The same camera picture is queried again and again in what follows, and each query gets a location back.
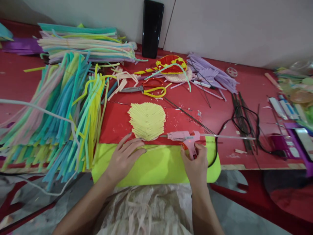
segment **hot glue gun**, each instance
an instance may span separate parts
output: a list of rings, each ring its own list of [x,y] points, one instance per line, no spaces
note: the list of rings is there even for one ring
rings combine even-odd
[[[167,135],[160,135],[160,137],[167,137],[173,141],[181,141],[184,144],[184,149],[188,149],[190,160],[197,158],[197,152],[195,149],[195,142],[200,140],[200,133],[193,131],[192,134],[189,131],[170,132]]]

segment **table surface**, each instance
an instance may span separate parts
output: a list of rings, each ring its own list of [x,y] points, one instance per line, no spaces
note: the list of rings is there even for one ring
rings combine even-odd
[[[6,20],[0,20],[15,37],[39,37],[39,27],[34,25],[21,24],[16,22],[10,22]],[[164,56],[168,54],[180,55],[182,58],[186,58],[186,55],[170,53],[168,51],[159,50],[158,56]],[[140,53],[140,46],[136,52],[137,58],[142,58]],[[271,82],[264,76],[265,73],[270,73],[273,77],[274,74],[271,70],[250,67],[239,64],[232,64],[223,61],[217,61],[212,59],[206,59],[212,65],[226,70],[228,67],[233,67],[238,71],[238,77],[236,80],[240,82],[237,85],[237,90],[241,92],[243,99],[245,100],[249,109],[257,112],[258,104],[260,104],[260,127],[262,132],[260,141],[263,143],[266,149],[271,150],[272,146],[268,142],[268,136],[273,133],[279,133],[278,126],[275,124],[275,118],[271,109],[263,108],[269,105],[267,96],[277,97],[278,90]],[[154,67],[156,59],[149,59],[148,62],[139,62],[134,65],[133,63],[125,63],[125,67],[130,72],[136,72],[146,68]],[[38,82],[41,78],[41,71],[35,71],[30,73],[24,73],[24,69],[31,69],[43,66],[42,60],[37,56],[19,56],[15,54],[4,53],[0,50],[0,98],[13,99],[29,102],[35,92]],[[221,128],[221,125],[229,119],[233,112],[233,104],[231,100],[231,93],[224,91],[224,95],[227,102],[215,98],[214,96],[207,94],[211,108],[208,106],[204,92],[192,85],[192,92],[189,93],[188,85],[183,84],[174,89],[167,89],[166,98],[175,103],[181,108],[193,109],[201,113],[202,123],[217,133]],[[110,102],[119,102],[124,104],[131,104],[134,102],[153,102],[163,107],[172,108],[166,100],[151,99],[148,96],[144,96],[140,93],[125,94],[117,93],[113,96]],[[0,123],[6,121],[13,114],[15,114],[20,108],[20,105],[8,105],[0,104]],[[222,132],[223,135],[237,135],[236,128],[228,122],[226,129]],[[258,155],[238,154],[235,153],[235,149],[245,150],[242,140],[237,139],[218,139],[218,153],[220,157],[222,170],[244,170],[244,169],[305,169],[304,162],[302,160],[283,160],[281,158],[272,156],[258,151]],[[9,165],[6,172],[8,173],[21,173],[21,172],[35,172],[36,166],[32,169],[23,169],[23,164]]]

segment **white fabric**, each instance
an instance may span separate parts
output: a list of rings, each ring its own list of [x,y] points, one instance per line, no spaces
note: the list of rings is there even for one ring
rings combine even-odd
[[[193,234],[190,185],[148,185],[116,191],[107,199],[93,234]]]

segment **wire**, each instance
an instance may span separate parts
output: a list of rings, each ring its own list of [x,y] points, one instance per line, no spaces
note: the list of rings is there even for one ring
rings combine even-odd
[[[76,132],[75,132],[75,123],[69,119],[66,119],[64,117],[61,117],[59,115],[56,115],[54,113],[51,113],[49,112],[48,110],[46,109],[43,109],[33,103],[28,103],[28,102],[24,102],[24,101],[16,101],[16,100],[5,100],[5,99],[0,99],[0,103],[7,103],[7,104],[21,104],[21,105],[26,105],[26,106],[29,106],[29,107],[32,107],[32,108],[35,108],[35,109],[38,109],[48,115],[51,115],[55,118],[59,118],[61,120],[64,120],[64,121],[67,121],[71,124],[71,129],[72,129],[72,133],[73,133],[73,137],[74,137],[74,140],[75,142],[77,143],[77,150],[76,150],[76,155],[77,155],[77,158],[76,158],[76,165],[78,166],[79,165],[79,152],[80,152],[80,149],[81,149],[81,145],[78,141],[78,138],[77,138],[77,135],[76,135]],[[69,184],[69,182],[74,178],[74,176],[77,174],[78,172],[78,168],[79,167],[76,167],[76,171],[74,172],[74,174],[69,178],[69,180],[65,183],[63,189],[61,190],[60,193],[50,193],[50,192],[47,192],[46,190],[44,190],[43,188],[41,188],[40,186],[34,184],[33,182],[29,181],[28,179],[25,179],[24,177],[22,176],[15,176],[17,178],[20,178],[22,179],[23,181],[27,182],[28,184],[40,189],[44,194],[46,195],[50,195],[50,196],[60,196],[63,194],[63,192],[65,191],[65,188],[67,187],[67,185]]]
[[[213,131],[211,131],[209,128],[207,128],[205,125],[203,125],[201,122],[199,122],[197,119],[195,119],[193,116],[191,116],[190,114],[186,113],[183,109],[181,109],[180,107],[178,107],[177,105],[175,105],[173,102],[169,101],[167,98],[163,97],[163,99],[167,100],[168,102],[170,102],[172,105],[174,105],[176,108],[178,108],[180,111],[182,111],[184,114],[186,114],[188,117],[190,117],[192,120],[194,120],[196,123],[198,123],[200,126],[202,126],[206,131],[215,134]]]
[[[225,125],[226,125],[230,120],[234,123],[234,125],[235,125],[241,132],[243,132],[243,133],[245,133],[245,134],[247,134],[247,135],[251,134],[251,132],[252,132],[252,127],[251,127],[250,123],[248,122],[248,120],[246,119],[246,117],[244,117],[244,116],[238,116],[238,117],[236,117],[236,116],[235,116],[235,115],[236,115],[236,111],[237,111],[237,109],[239,109],[239,108],[243,108],[243,109],[245,109],[246,111],[251,112],[252,114],[254,114],[254,115],[256,116],[257,120],[256,120],[256,131],[255,131],[255,134],[256,134],[256,135],[255,135],[255,138],[256,138],[256,143],[257,143],[257,145],[260,147],[260,149],[263,150],[263,151],[266,152],[266,153],[269,153],[269,154],[272,154],[272,155],[276,155],[275,152],[267,151],[267,150],[262,146],[262,144],[261,144],[261,142],[260,142],[260,140],[259,140],[259,137],[260,137],[260,118],[259,118],[259,115],[258,115],[257,113],[255,113],[254,111],[252,111],[251,109],[248,109],[247,107],[245,107],[245,106],[243,106],[243,105],[239,105],[239,106],[237,106],[237,107],[234,109],[234,112],[233,112],[233,114],[232,114],[232,117],[223,123],[223,125],[222,125],[220,131],[218,132],[218,135],[221,134],[221,132],[222,132],[222,131],[224,130],[224,128],[225,128]],[[235,122],[235,120],[238,119],[238,118],[242,118],[245,122],[247,122],[247,126],[249,127],[248,131],[245,131],[245,130],[241,129],[240,126],[237,125],[237,123]],[[218,138],[218,137],[215,137],[215,146],[216,146],[216,147],[215,147],[215,149],[216,149],[216,150],[215,150],[215,156],[214,156],[214,159],[213,159],[213,161],[211,162],[211,164],[208,165],[208,168],[211,167],[211,166],[215,163],[215,161],[216,161],[216,159],[217,159],[217,138]]]
[[[200,80],[201,81],[201,79],[199,78],[199,76],[198,76],[198,73],[201,75],[201,77],[203,77],[202,76],[202,74],[200,73],[200,72],[198,72],[197,70],[196,70],[196,68],[194,67],[194,65],[193,65],[193,62],[192,62],[192,60],[190,59],[190,61],[191,61],[191,65],[193,66],[193,69],[196,71],[196,73],[197,73],[197,78],[198,78],[198,80]],[[202,86],[202,83],[200,82],[200,85],[201,85],[201,87],[202,87],[202,90],[203,90],[203,93],[204,93],[204,95],[205,95],[205,97],[206,97],[206,101],[208,102],[208,105],[209,105],[209,107],[211,108],[211,105],[210,105],[210,102],[209,102],[209,99],[208,99],[208,97],[207,97],[207,95],[206,95],[206,92],[204,91],[204,88],[203,88],[203,86]]]

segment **scissors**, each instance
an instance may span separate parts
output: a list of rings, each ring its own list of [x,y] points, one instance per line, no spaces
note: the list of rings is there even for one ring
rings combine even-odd
[[[159,84],[149,84],[150,81],[158,81]],[[142,83],[141,86],[137,86],[137,87],[128,87],[128,88],[124,88],[123,90],[121,90],[120,92],[137,92],[137,91],[141,91],[144,95],[150,96],[150,97],[154,97],[154,98],[161,98],[163,96],[165,96],[166,94],[166,88],[163,87],[163,80],[161,78],[149,78],[148,80],[146,80],[145,82]],[[149,90],[144,90],[145,87],[154,87],[152,89]],[[150,92],[155,91],[155,90],[163,90],[164,92],[160,95],[153,95],[150,94]]]

